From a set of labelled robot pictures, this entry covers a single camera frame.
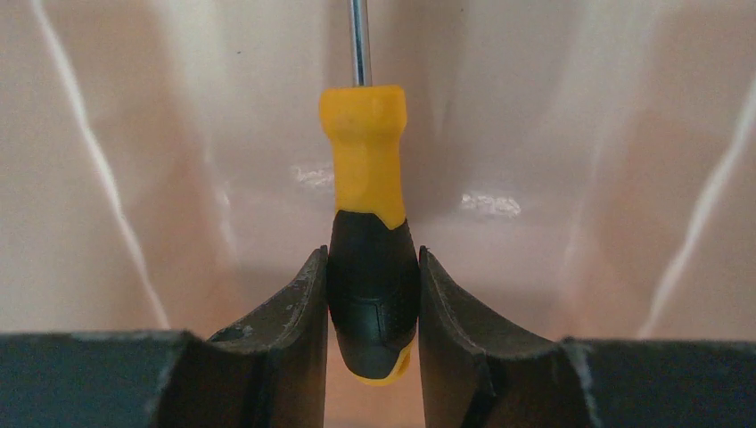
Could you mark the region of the yellow black screwdriver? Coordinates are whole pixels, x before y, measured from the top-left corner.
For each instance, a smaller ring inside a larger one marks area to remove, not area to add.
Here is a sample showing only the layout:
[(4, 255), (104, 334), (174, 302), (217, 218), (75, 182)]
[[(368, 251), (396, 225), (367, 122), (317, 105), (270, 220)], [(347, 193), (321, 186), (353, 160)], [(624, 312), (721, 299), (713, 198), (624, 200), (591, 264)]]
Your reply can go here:
[(420, 270), (402, 193), (404, 90), (372, 81), (367, 4), (349, 3), (353, 83), (319, 102), (333, 149), (335, 216), (326, 292), (342, 359), (370, 386), (407, 370), (420, 308)]

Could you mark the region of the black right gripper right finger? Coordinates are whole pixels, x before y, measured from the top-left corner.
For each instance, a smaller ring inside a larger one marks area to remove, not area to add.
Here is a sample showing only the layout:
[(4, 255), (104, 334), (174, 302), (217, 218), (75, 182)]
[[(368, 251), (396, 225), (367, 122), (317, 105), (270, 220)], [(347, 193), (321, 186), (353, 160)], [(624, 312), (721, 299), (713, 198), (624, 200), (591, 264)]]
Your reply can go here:
[(755, 345), (549, 341), (419, 253), (419, 357), (429, 427), (752, 427)]

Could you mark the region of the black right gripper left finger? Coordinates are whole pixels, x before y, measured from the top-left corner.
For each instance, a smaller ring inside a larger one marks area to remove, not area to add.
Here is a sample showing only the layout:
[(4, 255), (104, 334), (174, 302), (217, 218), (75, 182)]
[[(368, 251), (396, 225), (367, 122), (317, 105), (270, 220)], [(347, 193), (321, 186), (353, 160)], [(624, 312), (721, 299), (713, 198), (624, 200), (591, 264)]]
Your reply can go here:
[(320, 427), (326, 248), (246, 316), (188, 331), (5, 333), (4, 427)]

